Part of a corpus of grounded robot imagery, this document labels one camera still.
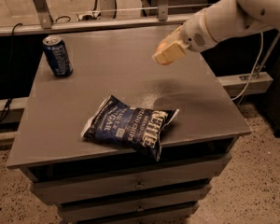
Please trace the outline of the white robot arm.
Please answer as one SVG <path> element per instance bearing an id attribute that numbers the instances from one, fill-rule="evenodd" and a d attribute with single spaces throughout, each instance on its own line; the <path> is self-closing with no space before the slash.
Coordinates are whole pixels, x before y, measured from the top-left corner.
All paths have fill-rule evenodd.
<path id="1" fill-rule="evenodd" d="M 280 32 L 280 0 L 220 0 L 192 15 L 159 44 L 153 60 L 169 64 L 234 37 Z"/>

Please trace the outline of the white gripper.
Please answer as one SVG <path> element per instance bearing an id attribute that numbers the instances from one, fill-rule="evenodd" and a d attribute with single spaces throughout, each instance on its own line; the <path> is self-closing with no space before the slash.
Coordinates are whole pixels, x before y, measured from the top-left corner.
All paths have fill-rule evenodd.
<path id="1" fill-rule="evenodd" d="M 179 26 L 166 36 L 160 42 L 165 43 L 165 47 L 160 52 L 155 51 L 153 60 L 158 64 L 168 65 L 183 58 L 188 47 L 180 42 L 181 37 L 189 45 L 189 49 L 196 52 L 203 52 L 217 45 L 207 29 L 205 8 L 192 14 L 183 23 L 182 28 Z"/>

